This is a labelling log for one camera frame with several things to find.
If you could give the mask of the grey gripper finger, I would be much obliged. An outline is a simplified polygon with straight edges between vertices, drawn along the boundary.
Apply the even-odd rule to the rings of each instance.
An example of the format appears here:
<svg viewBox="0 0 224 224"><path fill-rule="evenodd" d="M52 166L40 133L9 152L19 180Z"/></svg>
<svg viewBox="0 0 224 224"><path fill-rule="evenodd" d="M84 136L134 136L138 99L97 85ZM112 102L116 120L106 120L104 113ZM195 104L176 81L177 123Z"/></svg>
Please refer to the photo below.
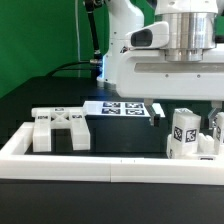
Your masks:
<svg viewBox="0 0 224 224"><path fill-rule="evenodd" d="M212 129L215 126L216 116L221 111L221 109L222 109L221 101L211 102L211 111L208 114L208 125L210 129Z"/></svg>

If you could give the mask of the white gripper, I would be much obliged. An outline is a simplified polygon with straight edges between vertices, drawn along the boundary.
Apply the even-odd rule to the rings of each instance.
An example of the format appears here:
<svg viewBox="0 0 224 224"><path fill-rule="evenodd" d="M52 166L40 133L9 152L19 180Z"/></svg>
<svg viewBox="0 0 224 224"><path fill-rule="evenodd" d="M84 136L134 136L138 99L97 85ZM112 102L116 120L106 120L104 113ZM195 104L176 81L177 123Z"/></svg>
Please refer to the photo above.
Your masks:
<svg viewBox="0 0 224 224"><path fill-rule="evenodd" d="M144 106L152 126L160 125L152 99L224 101L224 40L214 38L211 28L192 31L160 21L126 35L116 91L149 98Z"/></svg>

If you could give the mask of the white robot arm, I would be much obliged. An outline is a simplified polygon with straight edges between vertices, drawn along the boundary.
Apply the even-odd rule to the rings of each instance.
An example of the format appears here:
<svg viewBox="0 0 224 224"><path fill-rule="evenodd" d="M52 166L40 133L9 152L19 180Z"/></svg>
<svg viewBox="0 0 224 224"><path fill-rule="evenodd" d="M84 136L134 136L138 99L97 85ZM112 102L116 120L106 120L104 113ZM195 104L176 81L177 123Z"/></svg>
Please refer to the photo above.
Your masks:
<svg viewBox="0 0 224 224"><path fill-rule="evenodd" d="M130 0L105 0L109 11L109 50L98 82L125 98L209 101L208 125L224 103L224 38L216 18L224 0L147 0L155 22Z"/></svg>

